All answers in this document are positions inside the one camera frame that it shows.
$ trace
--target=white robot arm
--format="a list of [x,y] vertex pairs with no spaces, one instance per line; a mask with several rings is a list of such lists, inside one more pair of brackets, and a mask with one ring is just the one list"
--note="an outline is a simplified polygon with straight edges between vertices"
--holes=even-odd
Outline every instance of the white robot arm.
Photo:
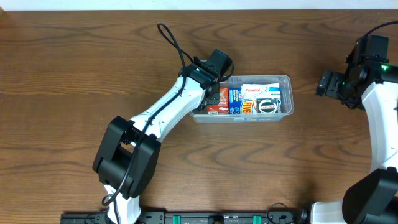
[[398,222],[387,214],[398,213],[389,209],[396,203],[392,198],[398,190],[398,67],[388,64],[387,46],[387,37],[359,38],[347,55],[345,74],[326,71],[318,84],[317,95],[339,99],[351,109],[366,110],[372,164],[371,174],[348,189],[344,200],[314,203],[311,224]]
[[[162,32],[169,33],[173,42]],[[139,195],[147,187],[155,172],[160,145],[169,131],[191,110],[203,105],[219,103],[219,82],[233,72],[232,60],[215,50],[210,58],[194,60],[181,50],[164,24],[160,33],[178,50],[182,69],[173,87],[153,106],[129,121],[116,117],[109,124],[93,163],[93,170],[105,185],[108,195],[103,205],[108,206],[108,218],[117,224],[134,223],[141,210]],[[191,64],[185,66],[185,54]],[[231,74],[224,76],[232,66]],[[135,146],[133,153],[121,144]]]

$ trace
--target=clear plastic box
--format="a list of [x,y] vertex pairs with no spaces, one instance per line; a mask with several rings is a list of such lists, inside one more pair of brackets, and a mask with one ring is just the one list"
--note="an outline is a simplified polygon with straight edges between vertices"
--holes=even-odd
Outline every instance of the clear plastic box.
[[190,115],[197,123],[242,123],[279,121],[293,113],[292,85],[287,75],[236,75],[220,83],[220,88],[241,88],[242,84],[279,83],[282,112],[274,114],[207,114],[207,108],[193,110]]

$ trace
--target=black base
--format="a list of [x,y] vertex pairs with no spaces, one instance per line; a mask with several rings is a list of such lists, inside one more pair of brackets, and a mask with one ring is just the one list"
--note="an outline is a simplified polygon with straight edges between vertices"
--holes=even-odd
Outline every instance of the black base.
[[[301,214],[290,210],[273,210],[268,214],[276,224],[300,223]],[[60,224],[112,224],[106,212],[65,213]],[[142,212],[136,224],[272,224],[266,213],[165,213]]]

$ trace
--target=blue box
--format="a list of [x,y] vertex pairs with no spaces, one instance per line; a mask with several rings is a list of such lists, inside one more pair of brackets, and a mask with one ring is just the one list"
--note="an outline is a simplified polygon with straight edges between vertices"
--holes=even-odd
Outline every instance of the blue box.
[[242,89],[241,88],[230,88],[228,92],[229,102],[229,113],[230,114],[240,114],[243,97],[242,97]]

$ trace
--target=table surface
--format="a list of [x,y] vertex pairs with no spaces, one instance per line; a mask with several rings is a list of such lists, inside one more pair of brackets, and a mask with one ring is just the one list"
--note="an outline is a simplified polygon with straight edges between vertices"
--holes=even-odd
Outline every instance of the table surface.
[[[370,168],[366,113],[314,95],[343,72],[357,37],[398,11],[5,12],[0,23],[0,223],[57,223],[99,210],[93,159],[108,123],[129,119],[174,84],[180,46],[234,61],[236,75],[286,74],[294,113],[275,123],[197,124],[162,143],[141,205],[170,211],[266,210],[338,200]],[[396,27],[389,58],[398,59]]]

